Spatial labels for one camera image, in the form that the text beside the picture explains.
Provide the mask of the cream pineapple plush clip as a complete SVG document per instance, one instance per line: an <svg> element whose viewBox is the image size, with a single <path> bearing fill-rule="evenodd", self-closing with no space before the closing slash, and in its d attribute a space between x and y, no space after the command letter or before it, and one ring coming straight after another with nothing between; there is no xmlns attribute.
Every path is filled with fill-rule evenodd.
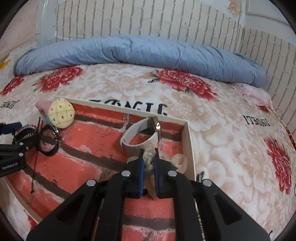
<svg viewBox="0 0 296 241"><path fill-rule="evenodd" d="M35 107L45 115L47 122L56 128L65 129L74 122L75 109L64 98L39 100Z"/></svg>

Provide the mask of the clear plastic sheet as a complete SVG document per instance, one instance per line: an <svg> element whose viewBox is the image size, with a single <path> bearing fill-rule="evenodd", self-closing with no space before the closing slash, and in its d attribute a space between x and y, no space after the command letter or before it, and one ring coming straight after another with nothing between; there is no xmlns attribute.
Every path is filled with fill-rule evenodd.
<svg viewBox="0 0 296 241"><path fill-rule="evenodd" d="M58 0L39 0L36 15L37 47L56 42Z"/></svg>

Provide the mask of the brick pattern headboard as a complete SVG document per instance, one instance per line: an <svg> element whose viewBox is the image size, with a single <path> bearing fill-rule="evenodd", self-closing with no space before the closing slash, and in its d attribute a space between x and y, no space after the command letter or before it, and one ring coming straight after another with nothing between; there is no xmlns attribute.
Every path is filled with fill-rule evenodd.
<svg viewBox="0 0 296 241"><path fill-rule="evenodd" d="M276 113L295 125L295 34L270 1L58 1L56 40L151 35L240 53L262 65Z"/></svg>

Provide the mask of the cream flower claw clip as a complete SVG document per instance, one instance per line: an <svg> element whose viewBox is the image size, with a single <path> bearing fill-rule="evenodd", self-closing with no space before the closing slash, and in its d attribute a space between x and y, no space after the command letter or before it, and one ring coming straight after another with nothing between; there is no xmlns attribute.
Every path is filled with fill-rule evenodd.
<svg viewBox="0 0 296 241"><path fill-rule="evenodd" d="M188 166L187 157L180 153L169 157L165 151L157 149L155 141L147 141L143 147L140 147L140 150L142 151L140 156L132 156L127 159L127 162L130 163L141 158L144 164L142 170L144 189L152 198L157 199L168 172L185 173Z"/></svg>

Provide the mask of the floral red bed blanket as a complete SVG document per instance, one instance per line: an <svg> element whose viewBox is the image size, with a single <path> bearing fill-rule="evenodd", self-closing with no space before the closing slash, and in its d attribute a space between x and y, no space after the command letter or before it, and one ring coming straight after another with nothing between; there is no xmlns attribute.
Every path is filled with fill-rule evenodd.
<svg viewBox="0 0 296 241"><path fill-rule="evenodd" d="M279 240L295 213L295 148L281 119L248 103L231 85L188 73L130 64L97 64L13 74L34 46L5 56L1 122L36 125L39 100L60 96L159 114L192 128L195 179L212 180Z"/></svg>

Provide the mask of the blue rolled quilt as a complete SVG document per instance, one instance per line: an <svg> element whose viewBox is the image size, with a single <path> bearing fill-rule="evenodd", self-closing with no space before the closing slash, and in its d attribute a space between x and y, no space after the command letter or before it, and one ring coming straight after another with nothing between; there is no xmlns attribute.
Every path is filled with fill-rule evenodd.
<svg viewBox="0 0 296 241"><path fill-rule="evenodd" d="M107 63L179 70L210 80L255 87L262 87L266 81L264 68L244 55L212 46L133 35L71 39L30 50L14 64L14 75Z"/></svg>

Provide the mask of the yellow strip at bedside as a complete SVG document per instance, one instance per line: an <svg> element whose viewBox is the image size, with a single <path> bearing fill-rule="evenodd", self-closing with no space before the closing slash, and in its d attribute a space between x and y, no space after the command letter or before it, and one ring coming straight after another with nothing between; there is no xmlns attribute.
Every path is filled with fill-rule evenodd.
<svg viewBox="0 0 296 241"><path fill-rule="evenodd" d="M3 68L5 68L5 66L7 66L8 63L10 63L10 61L11 61L11 60L7 60L7 61L1 63L1 64L0 64L0 70L3 69Z"/></svg>

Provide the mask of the brick pattern jewelry tray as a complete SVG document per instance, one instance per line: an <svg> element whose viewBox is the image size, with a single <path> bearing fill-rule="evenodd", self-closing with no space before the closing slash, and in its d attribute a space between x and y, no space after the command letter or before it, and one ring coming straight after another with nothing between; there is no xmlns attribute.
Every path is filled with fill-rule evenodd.
<svg viewBox="0 0 296 241"><path fill-rule="evenodd" d="M74 106L75 119L61 130L57 153L47 157L34 147L24 155L24 170L1 178L1 209L20 240L87 180L105 181L122 171L133 156L120 145L123 133L151 115L98 102L67 101ZM163 130L159 150L169 158L185 155L185 175L194 180L192 128L185 120L158 117ZM128 199L124 214L123 240L176 240L172 199Z"/></svg>

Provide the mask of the rainbow rhinestone hair clip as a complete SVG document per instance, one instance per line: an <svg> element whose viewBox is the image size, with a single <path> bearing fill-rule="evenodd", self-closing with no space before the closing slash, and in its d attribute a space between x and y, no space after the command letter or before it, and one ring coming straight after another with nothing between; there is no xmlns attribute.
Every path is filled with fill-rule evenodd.
<svg viewBox="0 0 296 241"><path fill-rule="evenodd" d="M35 145L40 139L38 131L38 126L26 125L14 135L12 144Z"/></svg>

